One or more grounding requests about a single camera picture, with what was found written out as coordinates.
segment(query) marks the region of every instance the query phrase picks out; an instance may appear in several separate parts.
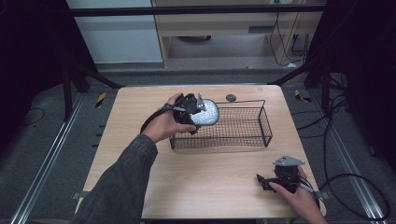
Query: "floor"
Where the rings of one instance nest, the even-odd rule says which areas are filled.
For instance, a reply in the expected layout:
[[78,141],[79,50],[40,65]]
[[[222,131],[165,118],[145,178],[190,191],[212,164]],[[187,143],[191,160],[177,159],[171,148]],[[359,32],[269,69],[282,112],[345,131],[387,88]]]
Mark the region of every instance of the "floor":
[[[295,51],[290,57],[300,60],[299,55],[304,45],[303,39],[296,41]],[[165,68],[136,69],[127,73],[104,72],[103,76],[128,86],[167,85],[167,84],[227,84],[227,83],[260,83],[276,80],[300,66],[301,61],[283,62],[279,65],[272,54],[271,47],[265,36],[212,36],[208,41],[197,38],[174,38],[169,52],[169,64]],[[91,167],[95,150],[106,125],[117,90],[89,78],[92,87],[89,93],[76,93],[75,102],[81,99],[80,112],[76,121],[61,143],[61,150],[55,155],[56,160],[49,167],[46,181],[33,200],[33,207],[28,210],[28,223],[67,223],[73,215],[77,200],[73,199],[80,192]],[[296,127],[304,127],[321,118],[318,94],[320,87],[305,90],[302,82],[304,74],[293,78],[282,86],[285,98],[290,107]],[[296,98],[295,90],[312,100],[311,103]],[[105,92],[106,99],[100,108],[96,108],[98,96]],[[335,99],[341,92],[332,90]],[[62,86],[39,93],[33,102],[33,108],[27,115],[19,134],[15,136],[9,147],[12,154],[2,162],[0,171],[0,223],[9,223],[35,180],[43,161],[59,130],[63,127],[63,89]],[[333,127],[328,136],[328,144],[323,147],[323,133],[326,122],[321,120],[309,128],[299,130],[305,153],[314,170],[319,184],[326,182],[324,171],[330,176],[347,173],[349,169],[357,169],[373,181],[387,195],[392,206],[396,204],[393,191],[396,189],[396,175],[389,169],[382,158],[372,157],[367,150],[367,143],[359,127],[348,113],[347,106],[334,110]],[[324,167],[323,159],[328,162]],[[333,182],[335,195],[344,199],[351,208],[365,215],[367,208],[361,206],[364,197],[360,195],[361,184],[353,183],[354,179],[342,178]],[[386,211],[373,188],[375,202]],[[325,201],[330,223],[396,223],[395,215],[386,221],[372,222],[352,214],[334,197]],[[285,220],[266,220],[267,223],[285,223]],[[295,223],[304,223],[297,219]]]

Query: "gray sleeve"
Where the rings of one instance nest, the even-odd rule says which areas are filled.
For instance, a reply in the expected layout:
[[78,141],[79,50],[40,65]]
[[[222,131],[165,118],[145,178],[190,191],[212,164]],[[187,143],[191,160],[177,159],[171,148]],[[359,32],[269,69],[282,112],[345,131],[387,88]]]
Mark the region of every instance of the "gray sleeve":
[[82,200],[71,223],[139,223],[157,154],[155,143],[139,134]]

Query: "hand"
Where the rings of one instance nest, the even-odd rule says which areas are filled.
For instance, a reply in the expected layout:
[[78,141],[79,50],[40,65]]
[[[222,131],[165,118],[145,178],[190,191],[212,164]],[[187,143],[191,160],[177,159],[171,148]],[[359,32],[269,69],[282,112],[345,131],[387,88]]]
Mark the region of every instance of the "hand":
[[[168,104],[172,105],[175,103],[177,97],[179,97],[181,93],[177,93],[168,99]],[[175,133],[186,133],[194,131],[196,127],[190,124],[180,124],[176,123],[173,117],[172,111],[166,111],[161,114],[157,118],[155,118],[152,122],[149,123],[147,128],[142,132],[142,134],[148,136],[155,143],[170,137]]]
[[[300,176],[306,179],[306,174],[301,166],[298,166],[298,170]],[[278,194],[288,201],[299,217],[308,223],[327,223],[326,219],[321,214],[314,197],[306,189],[299,186],[293,194],[276,183],[270,183],[270,185]]]

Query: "table surface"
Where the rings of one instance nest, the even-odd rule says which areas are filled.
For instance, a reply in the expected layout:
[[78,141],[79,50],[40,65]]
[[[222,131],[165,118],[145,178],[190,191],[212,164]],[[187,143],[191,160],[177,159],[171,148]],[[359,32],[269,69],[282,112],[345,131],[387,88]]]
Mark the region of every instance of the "table surface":
[[[119,90],[97,149],[84,190],[91,190],[101,174],[139,134],[141,125],[177,92],[200,92],[204,99],[225,102],[265,100],[273,138],[268,147],[210,147],[173,150],[168,140],[157,143],[143,210],[143,219],[279,218],[296,217],[278,194],[262,190],[256,174],[275,177],[273,161],[288,155],[305,161],[304,171],[314,189],[317,183],[295,129],[285,97],[278,86],[156,86]],[[262,102],[250,103],[260,106]],[[326,213],[321,203],[321,212]]]

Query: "black wire basket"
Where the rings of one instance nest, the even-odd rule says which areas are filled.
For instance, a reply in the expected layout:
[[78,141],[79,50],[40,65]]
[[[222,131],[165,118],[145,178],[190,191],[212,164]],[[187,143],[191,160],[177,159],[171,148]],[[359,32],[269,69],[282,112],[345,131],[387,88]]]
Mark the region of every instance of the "black wire basket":
[[172,149],[221,146],[268,147],[272,132],[262,106],[244,106],[249,102],[217,103],[219,121],[202,126],[198,133],[176,133],[169,140]]

